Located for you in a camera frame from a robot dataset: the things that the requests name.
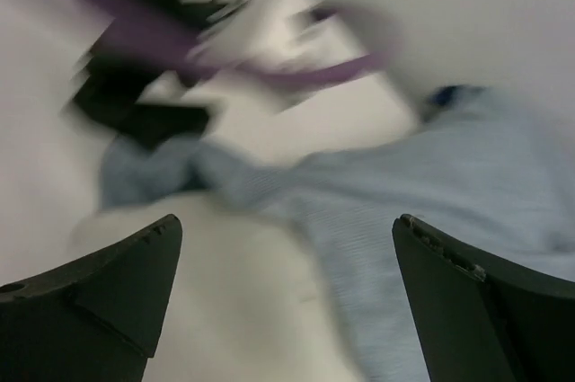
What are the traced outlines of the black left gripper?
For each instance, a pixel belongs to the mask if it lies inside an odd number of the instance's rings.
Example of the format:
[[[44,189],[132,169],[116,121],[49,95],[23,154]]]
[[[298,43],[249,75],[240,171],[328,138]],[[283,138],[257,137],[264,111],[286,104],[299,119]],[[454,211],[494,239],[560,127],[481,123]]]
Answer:
[[[97,3],[113,13],[112,29],[126,27],[133,33],[147,27],[153,17],[161,16],[201,34],[232,17],[250,0],[130,1],[143,5],[147,14],[137,17],[119,1]],[[88,120],[117,131],[147,150],[177,135],[205,132],[210,113],[204,105],[139,102],[145,89],[160,78],[164,70],[121,55],[108,46],[106,38],[102,35],[89,49],[84,67],[87,79],[72,99],[72,104]]]

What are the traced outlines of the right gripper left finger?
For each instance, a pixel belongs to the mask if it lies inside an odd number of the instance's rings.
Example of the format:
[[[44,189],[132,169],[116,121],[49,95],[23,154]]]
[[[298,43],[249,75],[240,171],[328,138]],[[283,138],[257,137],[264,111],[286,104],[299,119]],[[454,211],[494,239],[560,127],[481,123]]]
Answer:
[[[165,216],[53,270],[1,287],[3,381],[140,381],[181,254]]]

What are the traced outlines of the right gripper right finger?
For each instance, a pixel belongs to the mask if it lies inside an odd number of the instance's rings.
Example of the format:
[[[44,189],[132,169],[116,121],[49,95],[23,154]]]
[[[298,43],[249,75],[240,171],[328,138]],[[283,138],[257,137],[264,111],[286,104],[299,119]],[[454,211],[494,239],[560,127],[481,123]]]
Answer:
[[[411,215],[393,240],[433,381],[572,381],[574,284]]]

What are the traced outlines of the white pillow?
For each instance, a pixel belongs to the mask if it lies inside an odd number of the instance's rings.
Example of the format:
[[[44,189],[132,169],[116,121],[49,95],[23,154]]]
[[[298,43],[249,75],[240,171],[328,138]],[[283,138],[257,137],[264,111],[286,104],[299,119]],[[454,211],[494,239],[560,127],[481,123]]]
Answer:
[[[209,193],[81,221],[77,258],[167,214],[181,257],[147,381],[358,381],[314,257],[284,223],[228,209]]]

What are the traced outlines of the blue patterned pillowcase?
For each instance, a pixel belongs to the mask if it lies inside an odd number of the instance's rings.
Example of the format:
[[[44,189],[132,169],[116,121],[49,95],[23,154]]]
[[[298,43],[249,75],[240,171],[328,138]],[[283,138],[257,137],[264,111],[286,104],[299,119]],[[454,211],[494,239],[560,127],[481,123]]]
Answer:
[[[127,138],[101,169],[106,209],[204,183],[224,200],[294,222],[316,251],[373,381],[428,379],[391,230],[411,214],[470,245],[555,277],[574,277],[574,161],[538,113],[502,92],[455,86],[441,110],[397,142],[253,163],[197,138],[148,153]]]

